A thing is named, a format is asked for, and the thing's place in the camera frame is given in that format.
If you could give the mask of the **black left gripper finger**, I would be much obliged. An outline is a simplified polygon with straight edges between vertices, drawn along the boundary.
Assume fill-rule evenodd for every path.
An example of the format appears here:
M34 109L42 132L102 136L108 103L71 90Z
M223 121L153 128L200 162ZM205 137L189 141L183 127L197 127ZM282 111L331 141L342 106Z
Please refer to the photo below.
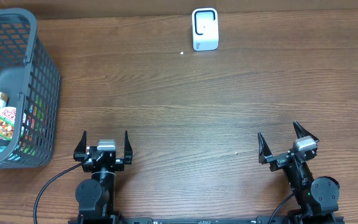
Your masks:
M86 159L86 131L83 131L81 140L73 152L73 158L75 161L82 162Z
M129 142L128 132L124 134L124 164L132 164L133 149Z

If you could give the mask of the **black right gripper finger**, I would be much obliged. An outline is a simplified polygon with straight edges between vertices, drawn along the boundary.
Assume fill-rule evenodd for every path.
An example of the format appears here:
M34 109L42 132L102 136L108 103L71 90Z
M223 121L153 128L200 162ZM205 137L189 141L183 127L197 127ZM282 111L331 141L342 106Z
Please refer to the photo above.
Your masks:
M319 142L319 139L307 131L298 121L294 120L293 127L298 139L310 136L315 142Z
M273 155L261 132L258 132L258 142L259 142L259 163L266 164L270 161Z

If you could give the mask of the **colourful candy bag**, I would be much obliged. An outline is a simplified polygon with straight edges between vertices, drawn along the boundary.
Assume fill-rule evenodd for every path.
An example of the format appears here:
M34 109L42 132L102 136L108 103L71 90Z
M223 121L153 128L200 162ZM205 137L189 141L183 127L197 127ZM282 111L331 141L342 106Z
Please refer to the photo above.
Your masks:
M39 147L45 142L42 138L47 137L45 103L39 95L35 95L25 113L23 120L23 133L21 137L20 150L31 156L39 154Z

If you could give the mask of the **cup noodles container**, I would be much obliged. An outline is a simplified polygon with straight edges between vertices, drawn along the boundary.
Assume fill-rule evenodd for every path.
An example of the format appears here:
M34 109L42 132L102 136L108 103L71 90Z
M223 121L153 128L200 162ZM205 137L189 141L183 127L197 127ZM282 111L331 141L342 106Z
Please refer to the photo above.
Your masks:
M10 141L14 135L16 108L6 106L0 109L0 139Z

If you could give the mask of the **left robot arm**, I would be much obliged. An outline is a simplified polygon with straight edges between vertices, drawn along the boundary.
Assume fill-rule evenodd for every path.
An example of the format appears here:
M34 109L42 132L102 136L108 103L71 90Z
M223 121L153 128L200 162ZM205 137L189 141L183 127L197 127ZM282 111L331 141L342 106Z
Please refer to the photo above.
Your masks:
M86 133L74 150L73 158L81 162L84 172L91 177L76 188L78 217L70 223L125 223L124 217L114 209L116 172L132 163L133 150L128 134L124 135L124 157L116 157L114 140L102 139L96 146L86 145Z

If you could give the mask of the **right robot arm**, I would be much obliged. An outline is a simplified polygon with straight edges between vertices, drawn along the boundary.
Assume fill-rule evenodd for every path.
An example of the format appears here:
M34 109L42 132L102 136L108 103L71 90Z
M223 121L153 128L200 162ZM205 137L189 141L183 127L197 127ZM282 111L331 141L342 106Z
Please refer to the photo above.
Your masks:
M272 172L282 170L291 188L268 218L268 223L343 223L336 218L339 210L339 182L329 176L314 178L307 162L317 156L319 139L294 121L296 139L287 152L274 156L258 133L259 163L268 164Z

